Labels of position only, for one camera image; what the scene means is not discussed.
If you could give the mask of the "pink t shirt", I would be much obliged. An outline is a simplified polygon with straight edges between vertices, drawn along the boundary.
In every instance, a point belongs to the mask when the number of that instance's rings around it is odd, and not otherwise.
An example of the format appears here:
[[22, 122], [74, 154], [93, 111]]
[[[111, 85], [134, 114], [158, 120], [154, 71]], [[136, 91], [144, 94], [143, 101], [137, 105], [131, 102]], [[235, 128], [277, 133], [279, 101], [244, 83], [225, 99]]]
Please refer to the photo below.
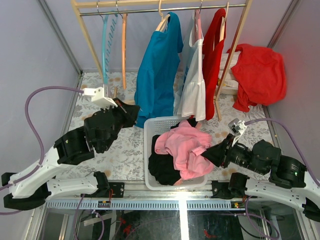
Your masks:
[[205, 176], [214, 169], [214, 164], [202, 156], [212, 146], [212, 136], [196, 125], [194, 118], [182, 120], [161, 134], [153, 147], [156, 154], [173, 157], [173, 169], [184, 181]]

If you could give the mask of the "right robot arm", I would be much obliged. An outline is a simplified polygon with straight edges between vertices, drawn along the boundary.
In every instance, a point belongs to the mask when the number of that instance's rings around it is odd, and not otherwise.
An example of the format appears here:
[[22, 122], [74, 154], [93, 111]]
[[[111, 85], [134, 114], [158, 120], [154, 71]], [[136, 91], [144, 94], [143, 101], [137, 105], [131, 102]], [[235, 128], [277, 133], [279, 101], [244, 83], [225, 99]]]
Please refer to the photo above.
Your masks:
[[320, 189], [307, 167], [293, 157], [283, 155], [281, 149], [260, 140], [248, 148], [234, 142], [228, 134], [219, 144], [205, 150], [201, 156], [216, 167], [226, 168], [236, 164], [262, 176], [269, 175], [267, 182], [240, 172], [231, 174], [222, 187], [213, 186], [215, 198], [232, 199], [244, 196], [267, 198], [289, 206], [315, 222], [320, 220]]

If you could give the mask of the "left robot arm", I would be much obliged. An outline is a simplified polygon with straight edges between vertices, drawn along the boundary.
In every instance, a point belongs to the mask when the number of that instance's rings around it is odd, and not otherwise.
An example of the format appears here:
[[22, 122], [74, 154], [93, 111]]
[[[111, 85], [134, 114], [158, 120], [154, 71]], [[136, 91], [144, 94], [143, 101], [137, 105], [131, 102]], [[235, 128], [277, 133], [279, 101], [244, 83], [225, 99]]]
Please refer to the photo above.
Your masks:
[[28, 211], [52, 199], [84, 195], [89, 198], [109, 197], [111, 188], [104, 172], [94, 171], [85, 177], [57, 179], [64, 170], [91, 160], [95, 154], [109, 150], [123, 128], [137, 123], [140, 107], [114, 99], [116, 106], [102, 108], [84, 120], [83, 126], [71, 130], [55, 141], [44, 155], [27, 169], [6, 172], [3, 185], [9, 184], [9, 194], [3, 198], [6, 209]]

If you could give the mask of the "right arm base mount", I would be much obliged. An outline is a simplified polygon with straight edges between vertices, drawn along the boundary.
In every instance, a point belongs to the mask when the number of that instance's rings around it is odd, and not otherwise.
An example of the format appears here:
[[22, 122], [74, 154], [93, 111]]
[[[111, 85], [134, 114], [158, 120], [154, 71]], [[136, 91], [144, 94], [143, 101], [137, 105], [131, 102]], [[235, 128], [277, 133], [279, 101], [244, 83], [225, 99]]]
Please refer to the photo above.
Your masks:
[[228, 189], [229, 182], [220, 182], [217, 180], [213, 180], [211, 182], [212, 186], [212, 198], [214, 199], [223, 199], [223, 200], [231, 200], [235, 196]]

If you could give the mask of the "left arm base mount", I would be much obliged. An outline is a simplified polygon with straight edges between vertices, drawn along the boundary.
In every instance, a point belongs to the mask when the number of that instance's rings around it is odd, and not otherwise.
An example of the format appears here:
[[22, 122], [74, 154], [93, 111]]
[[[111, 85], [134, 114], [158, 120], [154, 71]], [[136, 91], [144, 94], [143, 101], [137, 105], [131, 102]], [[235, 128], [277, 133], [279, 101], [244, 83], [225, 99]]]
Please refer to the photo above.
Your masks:
[[110, 198], [123, 198], [125, 193], [124, 182], [110, 182], [109, 183]]

